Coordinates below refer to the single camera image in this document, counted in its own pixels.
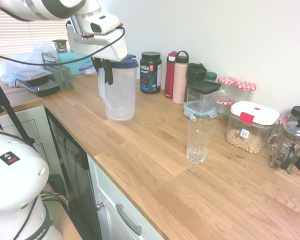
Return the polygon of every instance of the white wall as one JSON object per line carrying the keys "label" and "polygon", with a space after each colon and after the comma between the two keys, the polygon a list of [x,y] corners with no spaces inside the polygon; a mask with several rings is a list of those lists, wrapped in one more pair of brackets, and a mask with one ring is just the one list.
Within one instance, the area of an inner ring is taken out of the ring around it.
{"label": "white wall", "polygon": [[281,113],[300,105],[300,0],[99,2],[119,17],[138,60],[156,51],[165,65],[169,52],[186,50],[220,77],[255,83],[255,103]]}

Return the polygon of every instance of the robot logo sticker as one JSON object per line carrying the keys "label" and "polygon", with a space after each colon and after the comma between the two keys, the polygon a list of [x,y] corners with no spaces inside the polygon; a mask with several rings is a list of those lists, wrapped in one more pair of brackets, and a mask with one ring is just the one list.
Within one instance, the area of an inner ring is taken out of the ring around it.
{"label": "robot logo sticker", "polygon": [[20,160],[20,158],[14,155],[11,151],[8,151],[5,154],[1,155],[0,159],[4,161],[8,166]]}

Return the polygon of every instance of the black dishwasher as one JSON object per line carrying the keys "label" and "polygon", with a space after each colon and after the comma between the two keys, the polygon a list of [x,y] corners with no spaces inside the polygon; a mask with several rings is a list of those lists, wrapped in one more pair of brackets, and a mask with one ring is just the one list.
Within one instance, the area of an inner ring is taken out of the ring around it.
{"label": "black dishwasher", "polygon": [[84,240],[102,240],[87,153],[45,109],[70,199],[70,218]]}

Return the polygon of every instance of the protein powder tub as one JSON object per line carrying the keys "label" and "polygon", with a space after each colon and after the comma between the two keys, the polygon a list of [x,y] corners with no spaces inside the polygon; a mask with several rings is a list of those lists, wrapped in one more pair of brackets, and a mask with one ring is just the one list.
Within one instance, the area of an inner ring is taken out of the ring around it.
{"label": "protein powder tub", "polygon": [[140,91],[145,94],[156,94],[161,89],[162,60],[160,53],[145,51],[140,59]]}

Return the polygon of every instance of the window blind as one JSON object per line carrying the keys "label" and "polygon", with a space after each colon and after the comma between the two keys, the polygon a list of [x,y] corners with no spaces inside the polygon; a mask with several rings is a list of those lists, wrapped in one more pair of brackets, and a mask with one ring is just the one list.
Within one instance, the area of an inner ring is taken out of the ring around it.
{"label": "window blind", "polygon": [[47,42],[55,46],[52,40],[68,39],[66,23],[60,21],[19,21],[0,10],[0,55],[11,57],[30,53],[32,49]]}

